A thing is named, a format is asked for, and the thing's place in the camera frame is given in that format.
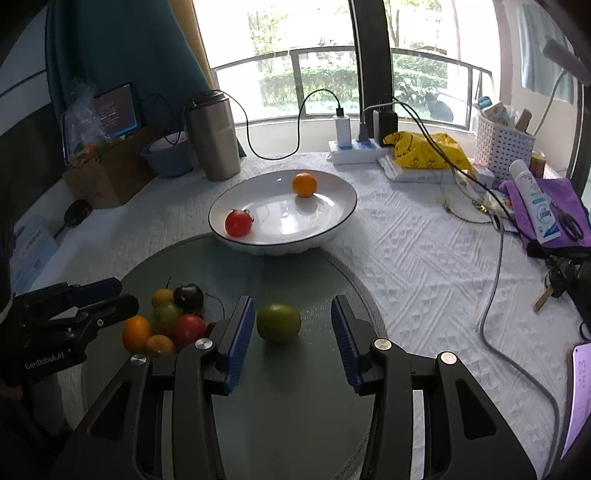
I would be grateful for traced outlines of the green-yellow small fruit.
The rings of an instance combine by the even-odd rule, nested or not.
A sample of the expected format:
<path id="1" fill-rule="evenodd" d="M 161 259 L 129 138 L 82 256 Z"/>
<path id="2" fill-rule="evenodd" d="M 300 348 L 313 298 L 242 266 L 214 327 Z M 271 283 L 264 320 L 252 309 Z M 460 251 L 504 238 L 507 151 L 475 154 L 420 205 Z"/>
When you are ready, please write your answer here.
<path id="1" fill-rule="evenodd" d="M 152 335 L 145 343 L 145 353 L 152 359 L 173 356 L 176 353 L 174 342 L 165 335 Z"/>

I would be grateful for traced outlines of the orange kumquat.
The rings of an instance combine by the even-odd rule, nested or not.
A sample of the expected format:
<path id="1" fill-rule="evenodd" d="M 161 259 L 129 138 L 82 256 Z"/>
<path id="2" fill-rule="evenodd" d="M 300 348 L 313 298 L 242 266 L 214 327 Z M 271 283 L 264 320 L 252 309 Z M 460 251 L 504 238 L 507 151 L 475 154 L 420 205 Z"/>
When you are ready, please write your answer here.
<path id="1" fill-rule="evenodd" d="M 142 353 L 151 335 L 151 323 L 141 315 L 135 315 L 123 322 L 122 344 L 130 354 Z"/>
<path id="2" fill-rule="evenodd" d="M 314 175 L 309 174 L 308 172 L 301 172 L 297 173 L 294 176 L 293 181 L 291 181 L 291 188 L 293 188 L 294 193 L 301 198 L 310 198 L 312 195 L 317 192 L 318 189 L 318 181 L 315 179 Z"/>

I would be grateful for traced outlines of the green lime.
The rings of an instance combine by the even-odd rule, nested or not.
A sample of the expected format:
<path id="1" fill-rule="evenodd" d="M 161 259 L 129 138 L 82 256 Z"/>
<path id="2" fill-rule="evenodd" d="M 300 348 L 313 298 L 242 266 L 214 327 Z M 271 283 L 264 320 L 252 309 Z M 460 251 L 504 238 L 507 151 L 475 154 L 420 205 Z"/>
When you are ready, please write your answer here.
<path id="1" fill-rule="evenodd" d="M 301 313 L 283 303 L 266 304 L 256 315 L 256 329 L 267 342 L 287 343 L 301 331 Z"/>

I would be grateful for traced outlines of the yellow-green small fruit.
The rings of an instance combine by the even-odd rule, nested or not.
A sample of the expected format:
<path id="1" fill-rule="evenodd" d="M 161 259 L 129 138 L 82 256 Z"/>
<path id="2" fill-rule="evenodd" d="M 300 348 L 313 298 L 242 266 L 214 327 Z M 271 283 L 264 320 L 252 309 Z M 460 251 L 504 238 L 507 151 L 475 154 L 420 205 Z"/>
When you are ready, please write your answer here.
<path id="1" fill-rule="evenodd" d="M 153 310 L 153 332 L 172 338 L 174 336 L 176 321 L 180 315 L 180 309 L 173 302 L 162 303 Z"/>

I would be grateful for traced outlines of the red cherry tomato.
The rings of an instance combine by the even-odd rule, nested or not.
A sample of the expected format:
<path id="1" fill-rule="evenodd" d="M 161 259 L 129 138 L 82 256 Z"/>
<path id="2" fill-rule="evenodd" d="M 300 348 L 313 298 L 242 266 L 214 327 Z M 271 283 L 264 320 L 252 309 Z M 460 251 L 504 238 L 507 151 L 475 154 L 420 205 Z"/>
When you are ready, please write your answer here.
<path id="1" fill-rule="evenodd" d="M 253 217 L 249 210 L 233 209 L 224 221 L 224 228 L 230 237 L 242 238 L 252 230 Z"/>
<path id="2" fill-rule="evenodd" d="M 205 335 L 206 323 L 204 319 L 194 314 L 179 316 L 174 326 L 174 344 L 177 351 L 194 343 Z"/>

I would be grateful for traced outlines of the yellow small fruit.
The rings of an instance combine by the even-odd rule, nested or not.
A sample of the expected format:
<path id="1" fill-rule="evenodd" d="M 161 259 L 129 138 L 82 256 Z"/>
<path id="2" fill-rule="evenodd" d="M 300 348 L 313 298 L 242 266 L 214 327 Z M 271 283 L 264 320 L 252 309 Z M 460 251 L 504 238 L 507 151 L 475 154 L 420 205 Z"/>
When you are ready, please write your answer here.
<path id="1" fill-rule="evenodd" d="M 166 303 L 172 303 L 173 301 L 173 291 L 168 288 L 158 289 L 151 296 L 151 305 L 153 309 L 159 308 Z"/>

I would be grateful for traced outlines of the round grey-green placemat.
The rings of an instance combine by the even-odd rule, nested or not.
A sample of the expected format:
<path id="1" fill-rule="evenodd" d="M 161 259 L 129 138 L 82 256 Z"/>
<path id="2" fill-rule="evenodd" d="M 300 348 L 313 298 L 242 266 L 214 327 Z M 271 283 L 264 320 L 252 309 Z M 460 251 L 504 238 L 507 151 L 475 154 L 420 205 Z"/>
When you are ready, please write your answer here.
<path id="1" fill-rule="evenodd" d="M 286 344 L 253 334 L 238 386 L 214 400 L 225 472 L 230 479 L 355 479 L 367 446 L 373 402 L 357 396 L 342 368 L 331 325 L 332 298 L 377 327 L 383 320 L 362 282 L 322 249 L 252 256 L 212 236 L 193 238 L 144 260 L 122 281 L 142 312 L 165 283 L 192 282 L 207 293 L 214 321 L 242 294 L 256 308 L 283 303 L 301 314 Z"/>

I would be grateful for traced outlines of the white bowl dark rim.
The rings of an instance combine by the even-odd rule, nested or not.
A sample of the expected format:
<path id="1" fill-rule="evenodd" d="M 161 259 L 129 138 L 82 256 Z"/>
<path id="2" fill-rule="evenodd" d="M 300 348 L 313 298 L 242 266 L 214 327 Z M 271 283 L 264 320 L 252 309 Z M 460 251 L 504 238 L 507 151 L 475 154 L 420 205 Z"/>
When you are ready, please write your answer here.
<path id="1" fill-rule="evenodd" d="M 208 224 L 229 247 L 252 255 L 280 256 L 317 248 L 335 237 L 353 218 L 358 194 L 348 181 L 332 173 L 308 170 L 318 181 L 310 198 L 291 188 L 298 170 L 259 175 L 236 184 L 211 205 Z M 224 228 L 228 213 L 249 210 L 252 230 L 242 238 L 230 237 Z"/>

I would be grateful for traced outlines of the white power strip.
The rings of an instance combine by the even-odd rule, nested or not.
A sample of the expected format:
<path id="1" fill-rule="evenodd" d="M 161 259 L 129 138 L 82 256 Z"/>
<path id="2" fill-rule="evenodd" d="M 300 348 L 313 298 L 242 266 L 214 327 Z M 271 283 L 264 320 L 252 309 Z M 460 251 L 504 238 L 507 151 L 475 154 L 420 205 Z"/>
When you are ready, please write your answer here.
<path id="1" fill-rule="evenodd" d="M 353 140 L 351 148 L 339 147 L 335 140 L 329 142 L 329 159 L 334 165 L 373 164 L 391 152 L 392 148 L 380 146 L 375 139 L 368 142 Z"/>

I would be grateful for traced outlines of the black scissors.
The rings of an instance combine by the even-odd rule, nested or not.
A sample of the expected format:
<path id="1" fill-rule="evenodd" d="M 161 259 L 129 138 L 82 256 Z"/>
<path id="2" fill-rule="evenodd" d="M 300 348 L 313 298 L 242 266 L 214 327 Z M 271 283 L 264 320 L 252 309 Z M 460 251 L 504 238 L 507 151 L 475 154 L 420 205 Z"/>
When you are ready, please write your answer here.
<path id="1" fill-rule="evenodd" d="M 584 238 L 584 233 L 577 220 L 562 210 L 554 200 L 550 200 L 550 205 L 556 213 L 561 230 L 566 236 L 573 242 L 581 241 Z"/>

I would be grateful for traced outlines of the white usb charger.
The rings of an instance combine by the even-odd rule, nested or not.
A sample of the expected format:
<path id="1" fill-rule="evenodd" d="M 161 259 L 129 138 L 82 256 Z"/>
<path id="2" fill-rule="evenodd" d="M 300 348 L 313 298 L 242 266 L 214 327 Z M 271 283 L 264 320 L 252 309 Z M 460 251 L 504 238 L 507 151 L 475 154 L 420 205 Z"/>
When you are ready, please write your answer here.
<path id="1" fill-rule="evenodd" d="M 338 106 L 335 109 L 335 137 L 339 149 L 352 148 L 351 119 L 345 114 L 344 108 Z"/>

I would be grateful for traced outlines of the white lattice basket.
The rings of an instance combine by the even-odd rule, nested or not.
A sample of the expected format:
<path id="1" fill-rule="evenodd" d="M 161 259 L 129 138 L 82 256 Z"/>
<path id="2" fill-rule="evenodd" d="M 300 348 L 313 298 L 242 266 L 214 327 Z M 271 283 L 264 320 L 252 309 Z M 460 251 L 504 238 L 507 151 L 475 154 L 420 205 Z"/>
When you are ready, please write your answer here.
<path id="1" fill-rule="evenodd" d="M 475 163 L 486 167 L 493 175 L 493 185 L 498 187 L 511 179 L 510 165 L 522 160 L 530 165 L 535 138 L 488 120 L 480 115 L 477 120 Z"/>

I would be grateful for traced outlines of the purple cloth pouch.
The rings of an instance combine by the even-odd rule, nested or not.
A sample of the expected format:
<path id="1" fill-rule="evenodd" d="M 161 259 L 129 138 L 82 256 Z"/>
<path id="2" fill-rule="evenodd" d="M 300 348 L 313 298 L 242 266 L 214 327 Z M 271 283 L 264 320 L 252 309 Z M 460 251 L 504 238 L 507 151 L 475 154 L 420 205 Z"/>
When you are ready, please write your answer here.
<path id="1" fill-rule="evenodd" d="M 538 185 L 547 198 L 551 200 L 551 210 L 556 219 L 558 214 L 564 212 L 570 215 L 577 227 L 579 235 L 577 240 L 571 239 L 564 228 L 557 223 L 561 230 L 561 236 L 544 244 L 540 244 L 536 238 L 534 225 L 526 208 L 526 203 L 513 180 L 506 180 L 500 185 L 500 191 L 506 194 L 512 202 L 514 218 L 521 230 L 521 239 L 527 255 L 533 258 L 544 259 L 550 255 L 578 255 L 590 254 L 590 222 L 588 212 L 575 193 L 571 181 L 567 178 L 538 179 Z"/>

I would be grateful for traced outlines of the stainless steel tumbler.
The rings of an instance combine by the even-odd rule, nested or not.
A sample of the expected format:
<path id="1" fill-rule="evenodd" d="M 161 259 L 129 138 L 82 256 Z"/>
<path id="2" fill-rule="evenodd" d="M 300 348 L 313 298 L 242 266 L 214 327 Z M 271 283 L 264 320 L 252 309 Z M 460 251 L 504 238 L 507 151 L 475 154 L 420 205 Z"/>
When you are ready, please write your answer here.
<path id="1" fill-rule="evenodd" d="M 240 171 L 238 139 L 228 95 L 200 92 L 182 109 L 185 130 L 197 162 L 208 180 L 225 181 Z"/>

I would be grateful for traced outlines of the teal curtain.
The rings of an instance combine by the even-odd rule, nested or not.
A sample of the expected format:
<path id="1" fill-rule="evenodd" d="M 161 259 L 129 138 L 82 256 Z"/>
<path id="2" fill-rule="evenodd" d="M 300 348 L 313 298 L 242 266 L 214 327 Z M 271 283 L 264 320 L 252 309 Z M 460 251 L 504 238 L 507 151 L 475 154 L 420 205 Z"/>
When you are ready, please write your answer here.
<path id="1" fill-rule="evenodd" d="M 167 1 L 51 1 L 45 60 L 57 118 L 82 82 L 99 93 L 131 83 L 143 122 L 176 133 L 187 101 L 209 89 Z"/>

